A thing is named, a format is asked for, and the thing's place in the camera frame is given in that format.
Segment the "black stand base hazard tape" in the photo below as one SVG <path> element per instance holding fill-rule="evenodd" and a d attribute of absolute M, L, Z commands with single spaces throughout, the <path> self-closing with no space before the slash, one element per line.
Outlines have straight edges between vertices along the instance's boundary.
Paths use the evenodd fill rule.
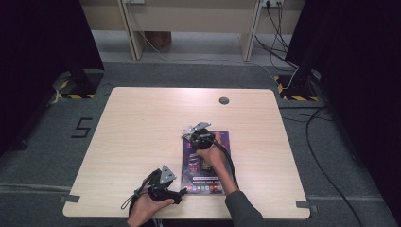
<path fill-rule="evenodd" d="M 314 88 L 310 75 L 298 76 L 297 72 L 290 75 L 276 75 L 279 96 L 284 100 L 318 101 L 318 93 Z"/>
<path fill-rule="evenodd" d="M 74 76 L 69 71 L 64 72 L 53 84 L 55 98 L 94 98 L 103 76 L 104 71 L 100 69 L 84 69 L 81 76 Z"/>

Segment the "brown cardboard box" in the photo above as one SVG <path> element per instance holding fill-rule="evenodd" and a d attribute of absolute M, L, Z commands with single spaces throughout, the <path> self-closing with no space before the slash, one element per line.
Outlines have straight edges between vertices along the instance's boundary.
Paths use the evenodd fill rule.
<path fill-rule="evenodd" d="M 160 50 L 171 44 L 171 33 L 166 31 L 150 31 L 146 34 L 147 39 L 157 49 Z"/>

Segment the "red illustrated magazine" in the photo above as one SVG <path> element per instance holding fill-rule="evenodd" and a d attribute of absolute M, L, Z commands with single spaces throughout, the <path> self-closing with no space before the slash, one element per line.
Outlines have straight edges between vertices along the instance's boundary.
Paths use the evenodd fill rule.
<path fill-rule="evenodd" d="M 191 195 L 224 194 L 216 171 L 191 148 L 186 139 L 183 139 L 181 187 L 186 187 Z"/>

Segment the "person's right hand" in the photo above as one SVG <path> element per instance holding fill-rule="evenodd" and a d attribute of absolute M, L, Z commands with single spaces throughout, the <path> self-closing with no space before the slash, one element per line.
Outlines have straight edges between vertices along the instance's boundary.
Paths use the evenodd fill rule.
<path fill-rule="evenodd" d="M 218 175 L 226 170 L 225 155 L 215 144 L 208 149 L 198 149 L 197 154 L 206 161 Z"/>

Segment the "person's left hand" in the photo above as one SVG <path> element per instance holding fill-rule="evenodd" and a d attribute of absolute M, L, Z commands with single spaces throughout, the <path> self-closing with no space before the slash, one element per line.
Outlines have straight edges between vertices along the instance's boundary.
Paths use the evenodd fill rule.
<path fill-rule="evenodd" d="M 140 197 L 136 200 L 131 209 L 131 213 L 127 219 L 127 224 L 130 227 L 141 227 L 143 224 L 152 219 L 157 212 L 173 203 L 173 199 L 154 201 L 148 195 L 147 190 L 143 189 L 140 193 Z"/>

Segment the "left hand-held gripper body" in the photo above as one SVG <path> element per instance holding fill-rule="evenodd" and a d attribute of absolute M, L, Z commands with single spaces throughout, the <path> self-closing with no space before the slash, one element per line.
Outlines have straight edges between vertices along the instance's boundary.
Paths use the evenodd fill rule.
<path fill-rule="evenodd" d="M 170 191 L 168 187 L 176 179 L 176 175 L 169 169 L 168 166 L 163 165 L 152 172 L 148 188 L 148 194 L 154 201 L 164 201 L 168 199 L 177 200 L 176 192 Z"/>

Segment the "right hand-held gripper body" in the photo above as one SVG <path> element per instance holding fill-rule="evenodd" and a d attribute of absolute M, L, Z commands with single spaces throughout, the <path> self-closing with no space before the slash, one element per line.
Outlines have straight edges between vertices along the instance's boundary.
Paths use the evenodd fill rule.
<path fill-rule="evenodd" d="M 186 139 L 194 150 L 209 149 L 215 141 L 215 135 L 207 130 L 209 126 L 209 122 L 189 126 L 183 130 L 182 139 Z"/>

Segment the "black curtain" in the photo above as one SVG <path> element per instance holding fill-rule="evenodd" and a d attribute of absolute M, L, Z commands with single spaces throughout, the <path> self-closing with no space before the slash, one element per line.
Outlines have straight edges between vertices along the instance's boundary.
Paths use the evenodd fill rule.
<path fill-rule="evenodd" d="M 0 156 L 30 131 L 60 74 L 102 67 L 79 0 L 0 0 Z"/>
<path fill-rule="evenodd" d="M 351 150 L 401 225 L 401 0 L 305 0 L 288 60 L 321 74 Z"/>

